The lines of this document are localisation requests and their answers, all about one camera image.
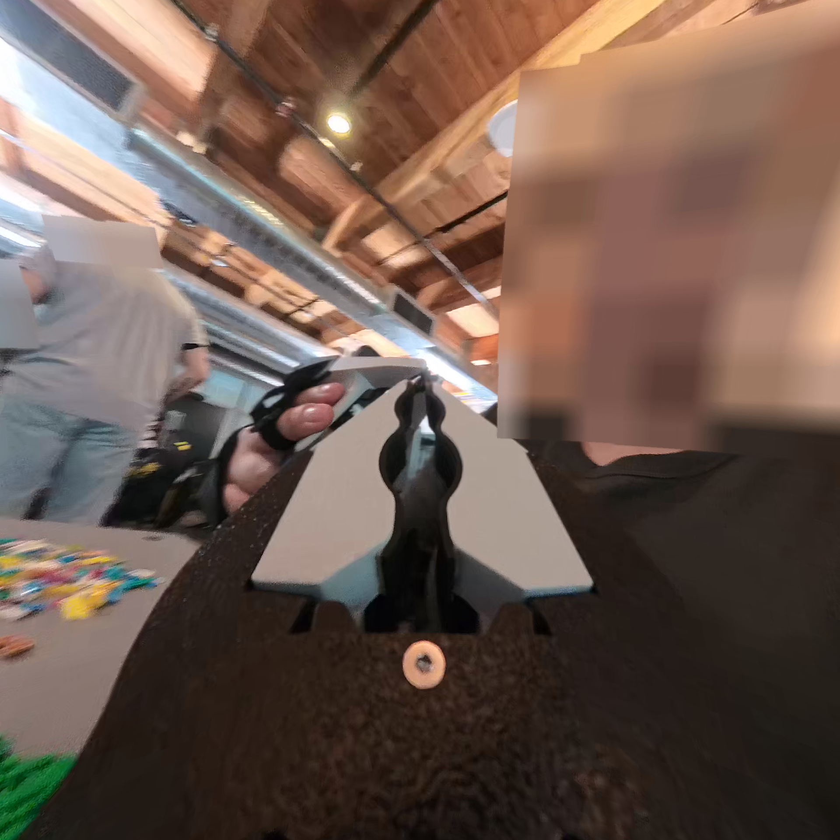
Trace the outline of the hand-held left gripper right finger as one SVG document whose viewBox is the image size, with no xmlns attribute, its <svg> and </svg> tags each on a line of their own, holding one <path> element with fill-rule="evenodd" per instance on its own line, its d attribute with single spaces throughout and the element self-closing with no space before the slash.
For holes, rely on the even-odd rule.
<svg viewBox="0 0 840 840">
<path fill-rule="evenodd" d="M 524 447 L 446 392 L 427 391 L 451 592 L 480 617 L 590 593 L 594 582 Z"/>
</svg>

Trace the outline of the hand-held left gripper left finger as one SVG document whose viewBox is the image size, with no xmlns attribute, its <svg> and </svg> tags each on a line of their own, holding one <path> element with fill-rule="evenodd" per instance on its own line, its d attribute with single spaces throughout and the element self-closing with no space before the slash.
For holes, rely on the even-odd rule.
<svg viewBox="0 0 840 840">
<path fill-rule="evenodd" d="M 379 555 L 396 521 L 392 479 L 383 477 L 382 452 L 412 422 L 419 377 L 399 381 L 372 404 L 350 409 L 304 451 L 301 477 L 251 574 L 261 592 L 338 602 L 355 621 L 378 596 Z"/>
</svg>

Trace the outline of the person's right hand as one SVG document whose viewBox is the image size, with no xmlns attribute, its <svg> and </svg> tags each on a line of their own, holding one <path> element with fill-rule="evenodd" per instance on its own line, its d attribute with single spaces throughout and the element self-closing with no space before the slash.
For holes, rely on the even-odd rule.
<svg viewBox="0 0 840 840">
<path fill-rule="evenodd" d="M 276 420 L 276 431 L 296 443 L 326 430 L 334 419 L 333 408 L 345 390 L 338 382 L 313 386 L 300 393 L 294 405 Z M 274 478 L 288 460 L 288 452 L 268 446 L 261 435 L 247 426 L 233 436 L 234 447 L 220 481 L 222 518 L 235 513 L 267 482 Z"/>
</svg>

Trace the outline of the person's dark shirt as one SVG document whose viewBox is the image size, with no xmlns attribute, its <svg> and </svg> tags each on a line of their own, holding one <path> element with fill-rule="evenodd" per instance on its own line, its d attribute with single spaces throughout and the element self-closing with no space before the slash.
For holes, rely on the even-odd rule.
<svg viewBox="0 0 840 840">
<path fill-rule="evenodd" d="M 668 578 L 738 709 L 838 838 L 838 460 L 526 446 Z"/>
</svg>

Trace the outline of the pile of colourful bricks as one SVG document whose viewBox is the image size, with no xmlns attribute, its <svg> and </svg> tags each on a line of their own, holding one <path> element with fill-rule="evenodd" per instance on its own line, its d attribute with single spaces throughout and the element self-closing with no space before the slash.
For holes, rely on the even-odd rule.
<svg viewBox="0 0 840 840">
<path fill-rule="evenodd" d="M 66 621 L 85 620 L 120 604 L 129 593 L 164 582 L 157 573 L 130 568 L 107 552 L 45 540 L 1 540 L 1 618 L 6 622 L 50 611 Z"/>
</svg>

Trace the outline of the white ceiling disc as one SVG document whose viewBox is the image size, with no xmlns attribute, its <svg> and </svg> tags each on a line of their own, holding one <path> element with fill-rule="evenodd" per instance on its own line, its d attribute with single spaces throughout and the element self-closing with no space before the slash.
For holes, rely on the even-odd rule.
<svg viewBox="0 0 840 840">
<path fill-rule="evenodd" d="M 511 158 L 516 132 L 518 100 L 502 106 L 489 119 L 486 134 L 492 149 L 504 158 Z"/>
</svg>

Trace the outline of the black duct vent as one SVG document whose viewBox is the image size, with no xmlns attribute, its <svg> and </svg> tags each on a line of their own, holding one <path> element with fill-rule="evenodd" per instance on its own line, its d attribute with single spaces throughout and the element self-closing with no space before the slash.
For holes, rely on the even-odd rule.
<svg viewBox="0 0 840 840">
<path fill-rule="evenodd" d="M 432 337 L 436 329 L 436 316 L 403 289 L 389 286 L 387 307 L 396 317 L 410 324 L 416 331 Z"/>
</svg>

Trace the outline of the silver air duct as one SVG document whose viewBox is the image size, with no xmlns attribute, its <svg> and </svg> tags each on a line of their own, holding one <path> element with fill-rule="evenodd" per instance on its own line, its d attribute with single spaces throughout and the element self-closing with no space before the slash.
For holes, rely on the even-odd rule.
<svg viewBox="0 0 840 840">
<path fill-rule="evenodd" d="M 303 332 L 173 266 L 159 274 L 191 302 L 211 343 L 276 373 L 338 354 Z"/>
<path fill-rule="evenodd" d="M 361 275 L 203 156 L 142 127 L 126 130 L 125 148 L 162 199 L 393 340 L 384 302 Z"/>
</svg>

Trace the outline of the round green base plate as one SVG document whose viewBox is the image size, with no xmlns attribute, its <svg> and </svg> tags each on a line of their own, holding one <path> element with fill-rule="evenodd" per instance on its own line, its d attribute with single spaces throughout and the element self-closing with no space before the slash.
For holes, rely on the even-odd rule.
<svg viewBox="0 0 840 840">
<path fill-rule="evenodd" d="M 1 839 L 17 839 L 76 763 L 73 753 L 26 757 L 1 737 Z"/>
</svg>

